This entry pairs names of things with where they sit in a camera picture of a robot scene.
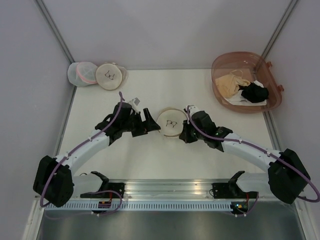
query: gray wall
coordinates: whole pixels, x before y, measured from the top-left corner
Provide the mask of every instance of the gray wall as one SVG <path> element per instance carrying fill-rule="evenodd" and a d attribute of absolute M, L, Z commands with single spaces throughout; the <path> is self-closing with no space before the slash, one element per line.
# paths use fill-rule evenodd
<path fill-rule="evenodd" d="M 284 147 L 295 150 L 320 188 L 320 1 L 300 1 L 268 60 L 284 86 L 273 116 Z M 307 196 L 315 198 L 309 187 Z M 320 204 L 311 204 L 320 226 Z"/>
<path fill-rule="evenodd" d="M 52 155 L 71 86 L 68 61 L 32 0 L 0 2 L 0 238 L 21 238 L 39 160 Z"/>
<path fill-rule="evenodd" d="M 290 0 L 44 0 L 76 62 L 210 68 L 261 54 Z"/>

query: plastic bin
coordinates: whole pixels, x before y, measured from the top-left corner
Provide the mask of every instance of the plastic bin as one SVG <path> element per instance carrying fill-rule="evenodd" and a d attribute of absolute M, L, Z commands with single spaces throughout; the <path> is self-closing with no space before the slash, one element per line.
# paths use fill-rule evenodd
<path fill-rule="evenodd" d="M 269 70 L 271 62 L 265 60 L 252 52 L 237 51 L 219 56 L 214 60 L 211 68 L 212 89 L 216 99 L 221 105 L 239 113 L 265 112 L 278 107 L 282 102 L 281 92 L 284 91 L 282 85 L 277 85 L 272 73 Z M 269 91 L 267 103 L 264 106 L 237 106 L 232 105 L 220 94 L 216 79 L 229 74 L 233 70 L 241 70 L 243 78 L 254 82 L 258 80 Z"/>

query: cloth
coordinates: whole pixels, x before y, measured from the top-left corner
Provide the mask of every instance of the cloth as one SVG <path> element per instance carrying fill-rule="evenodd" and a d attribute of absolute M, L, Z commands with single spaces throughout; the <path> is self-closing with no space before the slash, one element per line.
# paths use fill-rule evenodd
<path fill-rule="evenodd" d="M 251 83 L 251 85 L 252 84 L 260 86 L 261 88 L 264 87 L 264 85 L 259 81 L 254 81 L 253 83 Z M 244 90 L 239 90 L 231 98 L 225 98 L 225 100 L 235 106 L 265 106 L 265 105 L 267 105 L 267 100 L 257 102 L 257 103 L 250 102 L 248 99 L 246 99 L 242 96 L 243 91 Z"/>
<path fill-rule="evenodd" d="M 260 103 L 268 99 L 269 91 L 266 87 L 251 83 L 249 86 L 240 86 L 242 90 L 241 96 L 249 100 L 251 103 Z"/>
<path fill-rule="evenodd" d="M 238 70 L 233 70 L 229 74 L 221 76 L 215 80 L 217 89 L 225 99 L 229 99 L 235 95 L 240 89 L 239 86 L 246 87 L 250 85 L 249 80 L 243 79 L 242 76 L 234 75 L 233 73 L 236 71 Z"/>

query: yellow cloth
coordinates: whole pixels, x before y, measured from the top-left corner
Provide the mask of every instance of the yellow cloth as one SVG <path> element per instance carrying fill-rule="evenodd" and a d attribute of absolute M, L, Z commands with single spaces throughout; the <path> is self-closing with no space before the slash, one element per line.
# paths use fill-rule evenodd
<path fill-rule="evenodd" d="M 246 87 L 251 83 L 249 80 L 243 79 L 241 76 L 236 76 L 232 72 L 215 80 L 220 94 L 226 99 L 231 98 L 239 91 L 239 85 Z"/>

